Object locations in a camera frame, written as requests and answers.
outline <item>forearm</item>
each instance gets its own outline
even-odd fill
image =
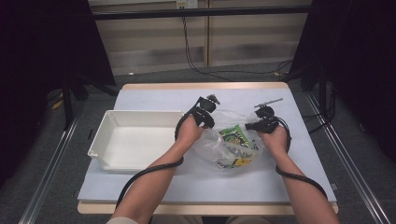
[[[274,158],[283,172],[304,175],[286,153],[274,155]],[[283,181],[299,223],[339,223],[331,205],[318,189],[292,178],[283,177]]]
[[[149,167],[179,161],[190,148],[186,144],[174,143]],[[139,177],[125,194],[112,217],[129,217],[138,223],[148,223],[162,201],[176,168],[169,168]]]

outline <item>person's left hand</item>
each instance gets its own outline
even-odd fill
[[[178,131],[177,142],[191,147],[201,137],[204,128],[198,127],[193,115],[189,115],[181,124]]]

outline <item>white tray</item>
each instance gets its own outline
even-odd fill
[[[180,111],[108,110],[88,155],[108,171],[141,171],[174,144]]]

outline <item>plastic bag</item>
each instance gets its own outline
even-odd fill
[[[213,161],[220,169],[248,165],[264,151],[264,144],[255,131],[248,131],[245,124],[258,119],[248,118],[228,110],[211,114],[213,129],[206,129],[192,148],[201,157]]]

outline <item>sleeve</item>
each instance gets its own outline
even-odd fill
[[[128,217],[113,217],[107,222],[107,224],[137,224],[137,222]]]

